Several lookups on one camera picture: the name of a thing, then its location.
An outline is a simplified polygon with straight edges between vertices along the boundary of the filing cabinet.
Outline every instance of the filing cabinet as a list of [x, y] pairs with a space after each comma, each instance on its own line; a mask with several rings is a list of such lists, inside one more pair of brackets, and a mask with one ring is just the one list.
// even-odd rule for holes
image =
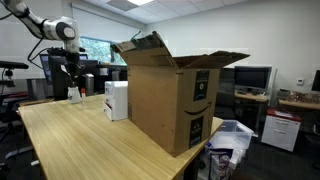
[[261, 141], [292, 152], [300, 123], [301, 118], [297, 115], [269, 108]]

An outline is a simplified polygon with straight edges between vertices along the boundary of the wall outlet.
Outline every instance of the wall outlet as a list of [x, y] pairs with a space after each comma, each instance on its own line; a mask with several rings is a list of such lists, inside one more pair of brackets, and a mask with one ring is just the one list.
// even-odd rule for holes
[[303, 86], [304, 84], [304, 78], [298, 78], [297, 79], [297, 86]]

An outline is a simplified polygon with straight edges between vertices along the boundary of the drawer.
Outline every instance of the drawer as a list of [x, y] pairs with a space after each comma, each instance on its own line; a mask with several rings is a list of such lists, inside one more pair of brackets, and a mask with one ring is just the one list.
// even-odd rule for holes
[[267, 116], [265, 127], [274, 128], [284, 132], [298, 133], [300, 122], [290, 121], [283, 118]]
[[264, 127], [261, 141], [292, 152], [297, 135], [298, 133], [284, 132], [275, 128]]

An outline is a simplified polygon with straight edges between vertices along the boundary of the cardboard box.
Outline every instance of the cardboard box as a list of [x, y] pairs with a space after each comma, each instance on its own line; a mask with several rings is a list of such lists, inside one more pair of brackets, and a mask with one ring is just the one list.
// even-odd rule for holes
[[115, 44], [128, 65], [128, 117], [172, 156], [210, 135], [220, 68], [249, 55], [172, 57], [153, 34]]
[[111, 121], [128, 118], [128, 81], [106, 81], [103, 112]]

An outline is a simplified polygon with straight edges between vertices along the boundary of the wall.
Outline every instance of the wall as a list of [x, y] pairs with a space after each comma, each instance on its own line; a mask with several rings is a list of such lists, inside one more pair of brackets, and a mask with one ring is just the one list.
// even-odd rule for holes
[[274, 90], [296, 86], [320, 69], [320, 1], [252, 0], [233, 6], [147, 25], [156, 30], [176, 56], [219, 49], [244, 52], [251, 57], [238, 64], [277, 68]]
[[[61, 0], [24, 0], [30, 10], [37, 16], [48, 19], [57, 19], [62, 14]], [[0, 4], [0, 17], [8, 14], [8, 11]], [[0, 21], [0, 60], [22, 62], [29, 65], [29, 69], [13, 70], [15, 88], [5, 88], [6, 91], [26, 90], [26, 78], [43, 78], [43, 71], [27, 61], [27, 56], [38, 42], [28, 29], [14, 16]], [[45, 47], [61, 47], [61, 42], [43, 41], [35, 52]], [[39, 58], [35, 63], [41, 65]]]
[[113, 42], [122, 42], [131, 39], [140, 29], [112, 21], [108, 18], [73, 8], [73, 18], [79, 23], [79, 32], [82, 36], [104, 39]]
[[[142, 23], [108, 12], [81, 0], [23, 0], [23, 2], [36, 16], [41, 18], [59, 19], [61, 16], [72, 17], [71, 3], [77, 3], [87, 8], [88, 11], [94, 11], [101, 16], [107, 16], [110, 19], [134, 27], [145, 28], [145, 25]], [[7, 14], [7, 10], [0, 4], [0, 17]], [[43, 71], [27, 61], [29, 52], [37, 42], [38, 39], [34, 38], [28, 29], [14, 16], [0, 21], [0, 60], [23, 62], [29, 65], [29, 69], [27, 70], [17, 69], [13, 71], [16, 87], [5, 87], [4, 92], [26, 91], [26, 78], [44, 78]], [[62, 46], [62, 42], [44, 40], [35, 52], [47, 47]], [[36, 58], [34, 62], [41, 65], [39, 58]]]

